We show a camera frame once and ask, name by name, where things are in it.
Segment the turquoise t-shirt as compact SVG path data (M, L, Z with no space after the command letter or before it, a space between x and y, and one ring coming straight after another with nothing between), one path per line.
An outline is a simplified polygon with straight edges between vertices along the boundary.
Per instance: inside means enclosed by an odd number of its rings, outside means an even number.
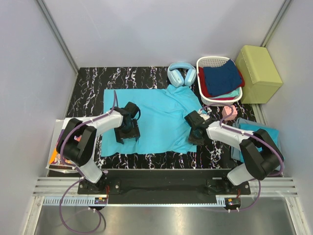
M126 139L123 144L117 143L114 130L102 135L101 156L108 157L120 154L151 154L174 151L186 154L196 152L197 147L188 142L190 126L185 116L201 109L199 99L186 86L167 89L118 89L104 90L104 111L113 105L117 97L119 107L128 102L137 105L141 111L138 127L140 138Z

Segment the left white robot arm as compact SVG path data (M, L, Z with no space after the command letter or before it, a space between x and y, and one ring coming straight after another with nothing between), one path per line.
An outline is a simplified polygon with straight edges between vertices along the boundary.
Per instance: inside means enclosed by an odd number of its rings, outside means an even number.
M72 162L74 167L88 183L88 187L96 194L102 193L108 187L106 176L92 159L95 140L99 135L113 129L117 143L123 144L124 139L140 138L136 116L141 111L137 105L128 102L123 108L112 107L104 115L82 121L72 118L60 136L56 151L63 162Z

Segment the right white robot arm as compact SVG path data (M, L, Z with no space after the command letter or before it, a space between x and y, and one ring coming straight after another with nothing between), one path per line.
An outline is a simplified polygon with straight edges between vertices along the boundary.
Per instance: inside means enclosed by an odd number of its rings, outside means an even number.
M197 111L190 112L184 119L191 127L188 137L191 144L203 145L210 139L241 151L244 163L228 172L227 179L222 181L224 192L233 194L245 181L261 181L275 170L282 172L284 157L266 130L238 129Z

